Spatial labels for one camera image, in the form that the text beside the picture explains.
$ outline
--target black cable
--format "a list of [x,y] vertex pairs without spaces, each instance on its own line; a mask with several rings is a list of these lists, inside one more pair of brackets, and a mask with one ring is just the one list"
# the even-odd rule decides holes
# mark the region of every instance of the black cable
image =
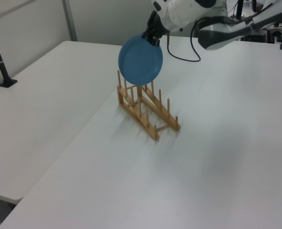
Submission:
[[234,6],[234,10],[233,10],[233,18],[232,18],[233,22],[234,22],[234,14],[235,14],[235,9],[236,9],[236,6],[237,6],[237,4],[235,4],[235,6]]
[[194,47],[194,45],[193,45],[193,39],[192,39],[192,37],[193,37],[193,32],[194,32],[195,27],[198,25],[198,23],[199,23],[200,21],[202,21],[202,20],[204,20],[204,19],[207,19],[207,17],[205,17],[205,18],[200,18],[199,20],[197,20],[197,21],[195,22],[195,24],[194,24],[194,26],[193,26],[191,32],[190,32],[190,44],[191,44],[191,46],[192,46],[192,49],[193,49],[194,53],[198,56],[199,60],[196,60],[196,61],[194,61],[194,60],[187,60],[187,59],[183,59],[183,58],[180,58],[180,57],[177,57],[177,56],[173,55],[173,54],[170,52],[170,50],[169,50],[169,32],[168,32],[168,33],[167,33],[167,51],[168,51],[169,55],[171,55],[172,57],[174,57],[174,58],[176,58],[176,59],[178,59],[178,60],[181,60],[181,61],[187,61],[187,62],[200,62],[200,61],[201,61],[201,57],[200,57],[200,55],[198,54],[198,52],[195,50],[195,47]]
[[[265,7],[264,9],[262,9],[260,12],[258,12],[258,13],[256,13],[256,14],[253,14],[251,17],[254,18],[255,16],[257,16],[257,15],[263,13],[265,10],[267,10],[267,9],[270,8],[271,6],[273,6],[273,3],[269,4],[267,7]],[[244,21],[246,21],[246,20],[244,19],[244,20],[241,20],[241,21],[233,21],[232,24],[239,24],[239,23],[244,22]]]
[[238,4],[238,1],[237,1],[237,3],[233,6],[233,8],[228,13],[230,13],[237,4]]

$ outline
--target wooden peg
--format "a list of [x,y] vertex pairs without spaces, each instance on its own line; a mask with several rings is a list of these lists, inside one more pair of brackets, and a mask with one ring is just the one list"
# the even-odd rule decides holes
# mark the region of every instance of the wooden peg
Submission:
[[127,81],[125,79],[124,79],[124,87],[125,87],[125,92],[126,92],[125,97],[127,98],[127,96],[128,96],[128,93],[127,93]]
[[121,88],[121,75],[120,75],[120,70],[117,70],[117,78],[118,78],[118,88]]
[[169,106],[169,99],[167,99],[167,117],[170,117],[170,106]]
[[137,92],[137,96],[138,97],[142,97],[143,94],[142,94],[142,86],[137,86],[136,87],[136,92]]
[[130,87],[127,87],[127,90],[130,90],[131,88],[134,88],[134,87],[136,87],[135,85],[132,85],[132,86],[130,86]]
[[146,107],[146,120],[147,120],[147,128],[149,127],[149,115],[148,115],[148,108]]
[[117,86],[117,98],[118,98],[118,104],[123,104],[124,103],[124,98],[122,94],[120,93],[120,86]]
[[157,137],[158,131],[157,131],[157,126],[155,125],[155,137]]
[[155,95],[154,81],[151,82],[151,92],[152,92],[152,95]]
[[160,109],[162,108],[162,95],[161,95],[161,89],[159,89],[159,102],[160,102]]
[[161,126],[161,127],[159,127],[158,129],[157,129],[157,132],[159,132],[159,131],[162,131],[162,130],[165,130],[166,128],[168,128],[169,127],[169,125],[164,125],[164,126]]
[[135,106],[135,97],[133,95],[133,88],[130,88],[131,98],[132,98],[132,107]]
[[139,104],[139,109],[140,109],[139,116],[141,117],[141,116],[142,116],[142,109],[141,109],[141,97],[138,97],[138,98],[137,98],[137,102],[138,102],[138,104]]

